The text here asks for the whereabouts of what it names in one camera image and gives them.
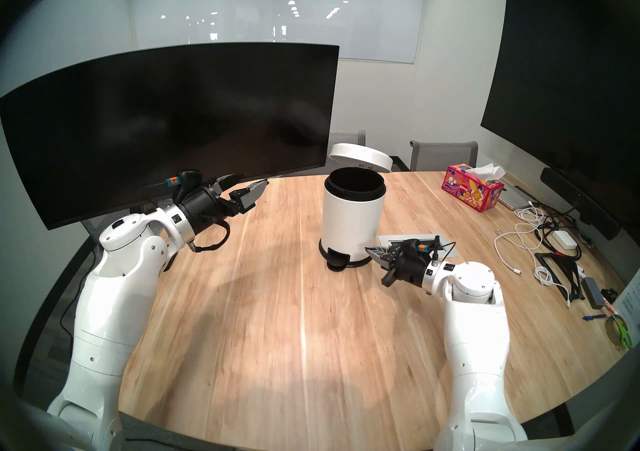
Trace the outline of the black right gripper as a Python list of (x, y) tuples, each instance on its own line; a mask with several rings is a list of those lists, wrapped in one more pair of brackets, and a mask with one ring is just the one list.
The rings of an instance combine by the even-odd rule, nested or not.
[(436, 241), (423, 244), (419, 240), (405, 240), (391, 246), (368, 246), (368, 255), (386, 270), (381, 283), (390, 287), (400, 280), (421, 288), (429, 264), (436, 260)]

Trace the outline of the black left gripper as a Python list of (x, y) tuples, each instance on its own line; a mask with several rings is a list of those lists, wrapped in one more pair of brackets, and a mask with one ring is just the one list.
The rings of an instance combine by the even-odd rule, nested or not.
[(229, 199), (222, 198), (216, 191), (227, 191), (245, 178), (245, 173), (225, 175), (215, 180), (215, 190), (210, 185), (196, 185), (182, 182), (179, 185), (179, 209), (185, 215), (195, 236), (205, 232), (211, 226), (219, 226), (226, 231), (225, 238), (231, 234), (227, 218), (247, 213), (262, 196), (269, 184), (267, 178), (248, 184), (232, 191)]

